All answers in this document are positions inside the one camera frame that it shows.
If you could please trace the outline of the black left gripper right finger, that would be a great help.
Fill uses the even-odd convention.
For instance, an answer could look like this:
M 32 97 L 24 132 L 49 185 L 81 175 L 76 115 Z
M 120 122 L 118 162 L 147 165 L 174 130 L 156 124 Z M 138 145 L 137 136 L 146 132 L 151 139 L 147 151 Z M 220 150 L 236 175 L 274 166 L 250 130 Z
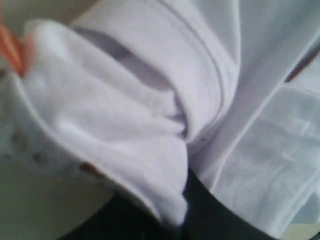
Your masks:
M 273 238 L 227 209 L 189 169 L 183 196 L 187 213 L 181 240 L 272 240 Z

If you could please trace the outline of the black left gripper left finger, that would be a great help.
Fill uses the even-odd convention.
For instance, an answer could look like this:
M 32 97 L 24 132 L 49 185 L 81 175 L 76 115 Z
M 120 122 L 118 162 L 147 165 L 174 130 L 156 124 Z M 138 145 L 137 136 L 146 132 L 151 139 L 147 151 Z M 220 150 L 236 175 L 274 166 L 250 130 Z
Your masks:
M 116 195 L 61 240 L 179 240 L 169 230 L 130 200 Z

